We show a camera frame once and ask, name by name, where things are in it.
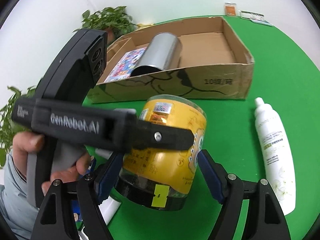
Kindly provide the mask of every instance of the colorful printed card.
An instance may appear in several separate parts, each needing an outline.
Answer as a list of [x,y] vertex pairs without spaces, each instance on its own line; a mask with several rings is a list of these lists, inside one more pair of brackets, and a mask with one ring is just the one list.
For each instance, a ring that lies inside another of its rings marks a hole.
[[141,58],[146,48],[147,47],[135,49],[125,53],[104,82],[109,83],[130,77],[130,74],[134,69],[134,66],[136,65],[138,59]]

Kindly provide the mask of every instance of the green tabletop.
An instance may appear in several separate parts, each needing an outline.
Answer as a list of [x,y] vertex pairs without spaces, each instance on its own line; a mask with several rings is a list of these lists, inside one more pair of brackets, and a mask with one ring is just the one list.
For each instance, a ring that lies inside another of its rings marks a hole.
[[[296,208],[286,216],[292,240],[301,240],[320,212],[320,73],[308,56],[276,27],[226,17],[255,58],[246,100],[192,100],[207,114],[203,148],[227,172],[241,179],[265,177],[254,127],[254,99],[262,97],[279,113],[289,138],[296,174]],[[135,108],[144,101],[95,105]],[[115,240],[206,240],[221,206],[212,199],[198,169],[182,210],[139,206],[113,189],[122,204],[109,224]],[[234,239],[241,239],[248,201],[244,201]]]

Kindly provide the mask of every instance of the silver metal can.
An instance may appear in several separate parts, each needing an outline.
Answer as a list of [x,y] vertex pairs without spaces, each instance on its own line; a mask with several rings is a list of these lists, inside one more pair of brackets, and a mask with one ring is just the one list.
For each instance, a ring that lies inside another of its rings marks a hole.
[[136,63],[131,76],[177,68],[181,50],[182,45],[176,35],[172,33],[157,34]]

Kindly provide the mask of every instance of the person's hand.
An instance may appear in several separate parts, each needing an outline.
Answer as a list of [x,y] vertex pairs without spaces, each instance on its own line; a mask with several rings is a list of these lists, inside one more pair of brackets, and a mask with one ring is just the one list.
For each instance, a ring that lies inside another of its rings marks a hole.
[[[12,158],[14,165],[24,177],[27,176],[28,153],[37,153],[39,150],[41,150],[43,144],[43,135],[37,135],[31,132],[20,132],[14,136],[12,142]],[[72,166],[66,171],[57,171],[52,173],[50,176],[50,181],[46,181],[42,184],[43,193],[47,193],[51,183],[55,179],[61,179],[64,183],[77,180],[79,174],[84,175],[86,173],[90,162],[90,155],[86,152],[76,162],[76,165]]]

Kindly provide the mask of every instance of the light blue sleeve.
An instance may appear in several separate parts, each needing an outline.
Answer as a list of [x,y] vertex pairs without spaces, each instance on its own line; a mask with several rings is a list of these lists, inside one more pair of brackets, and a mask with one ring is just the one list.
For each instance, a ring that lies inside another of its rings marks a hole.
[[27,183],[13,163],[12,152],[4,166],[4,185],[0,185],[0,212],[20,240],[30,239],[39,209],[27,201]]

